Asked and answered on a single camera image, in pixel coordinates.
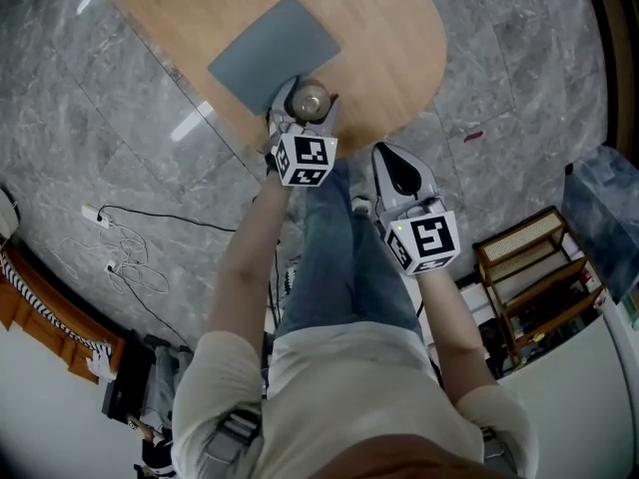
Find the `jeans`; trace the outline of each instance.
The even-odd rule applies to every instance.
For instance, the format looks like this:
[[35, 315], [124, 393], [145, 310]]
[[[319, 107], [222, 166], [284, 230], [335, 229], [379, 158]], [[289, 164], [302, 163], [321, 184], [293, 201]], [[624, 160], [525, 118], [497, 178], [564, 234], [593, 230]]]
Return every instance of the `jeans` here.
[[156, 377], [153, 385], [154, 406], [158, 411], [162, 424], [165, 428], [171, 429], [171, 415], [173, 411], [173, 400], [176, 397], [176, 390], [184, 376], [187, 367], [193, 360], [193, 353], [190, 351], [180, 351], [178, 353], [178, 369], [175, 370], [172, 363], [172, 356], [167, 346], [156, 347]]
[[350, 207], [346, 160], [307, 189], [305, 247], [276, 337], [358, 321], [398, 326], [423, 341], [410, 296], [367, 215]]

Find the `strap buckle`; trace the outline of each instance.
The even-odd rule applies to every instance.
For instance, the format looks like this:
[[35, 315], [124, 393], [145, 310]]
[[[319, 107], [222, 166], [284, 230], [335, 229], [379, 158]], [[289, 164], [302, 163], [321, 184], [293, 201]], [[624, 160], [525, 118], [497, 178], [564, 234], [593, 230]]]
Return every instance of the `strap buckle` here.
[[262, 417], [247, 409], [235, 409], [220, 421], [207, 446], [207, 455], [223, 465], [232, 465], [243, 449], [260, 433]]

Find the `striped cushion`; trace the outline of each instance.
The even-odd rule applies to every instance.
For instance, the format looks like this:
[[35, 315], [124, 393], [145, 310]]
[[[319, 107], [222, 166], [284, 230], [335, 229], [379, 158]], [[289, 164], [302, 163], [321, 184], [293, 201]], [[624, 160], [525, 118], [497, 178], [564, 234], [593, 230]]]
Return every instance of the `striped cushion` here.
[[111, 357], [111, 344], [108, 342], [96, 342], [94, 340], [85, 339], [82, 335], [78, 335], [76, 332], [67, 328], [65, 324], [58, 319], [55, 314], [49, 310], [42, 301], [36, 296], [29, 286], [24, 282], [24, 280], [20, 277], [18, 272], [13, 268], [13, 264], [9, 260], [9, 257], [2, 252], [0, 254], [0, 266], [2, 267], [2, 272], [4, 276], [7, 277], [11, 285], [13, 285], [20, 294], [35, 308], [41, 315], [46, 317], [51, 324], [63, 330], [67, 335], [77, 340], [81, 344], [85, 345], [89, 349], [93, 351], [103, 351], [107, 354], [107, 356]]

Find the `white t-shirt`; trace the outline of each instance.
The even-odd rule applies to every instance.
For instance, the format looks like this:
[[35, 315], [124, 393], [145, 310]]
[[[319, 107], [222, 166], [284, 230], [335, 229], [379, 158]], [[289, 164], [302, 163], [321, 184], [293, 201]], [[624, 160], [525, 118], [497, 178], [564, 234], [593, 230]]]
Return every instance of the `white t-shirt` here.
[[[254, 477], [309, 477], [353, 444], [388, 434], [423, 436], [481, 462], [480, 427], [492, 427], [519, 475], [536, 472], [538, 445], [522, 405], [499, 386], [478, 388], [453, 406], [411, 331], [373, 322], [297, 330], [274, 346], [269, 400], [262, 403], [264, 447]], [[260, 359], [240, 337], [202, 337], [178, 389], [173, 460], [199, 477], [211, 423], [238, 403], [259, 403]]]

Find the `wooden table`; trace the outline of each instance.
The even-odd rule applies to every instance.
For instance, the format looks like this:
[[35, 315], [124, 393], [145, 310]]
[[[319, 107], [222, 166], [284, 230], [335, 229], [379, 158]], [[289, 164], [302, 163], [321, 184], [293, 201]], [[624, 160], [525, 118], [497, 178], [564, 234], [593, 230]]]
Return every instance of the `wooden table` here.
[[[240, 140], [259, 150], [253, 115], [207, 70], [251, 23], [280, 0], [116, 0], [133, 14]], [[446, 39], [431, 0], [300, 0], [341, 46], [313, 76], [342, 99], [339, 155], [410, 121], [435, 94]]]

